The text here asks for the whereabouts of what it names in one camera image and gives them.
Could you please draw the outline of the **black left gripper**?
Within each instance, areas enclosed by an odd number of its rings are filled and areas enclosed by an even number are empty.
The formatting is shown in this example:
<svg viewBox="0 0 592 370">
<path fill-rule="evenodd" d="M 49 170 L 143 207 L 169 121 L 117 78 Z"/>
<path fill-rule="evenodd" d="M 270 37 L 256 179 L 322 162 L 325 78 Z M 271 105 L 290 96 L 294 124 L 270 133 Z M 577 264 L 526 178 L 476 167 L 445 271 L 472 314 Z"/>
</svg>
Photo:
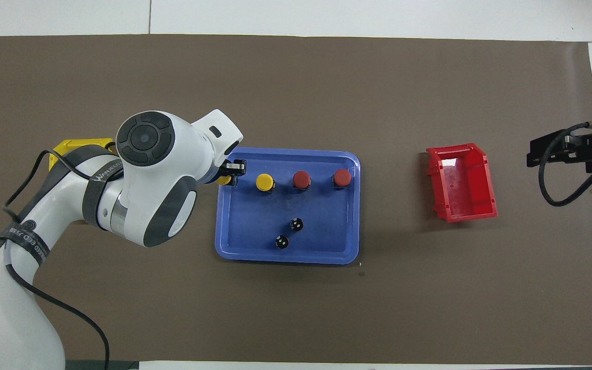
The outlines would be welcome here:
<svg viewBox="0 0 592 370">
<path fill-rule="evenodd" d="M 236 187 L 239 180 L 238 176 L 244 176 L 246 173 L 247 161 L 226 161 L 227 157 L 221 155 L 212 159 L 207 172 L 200 179 L 200 183 L 212 183 L 220 176 L 221 167 L 224 166 L 224 176 L 230 176 L 229 187 Z"/>
</svg>

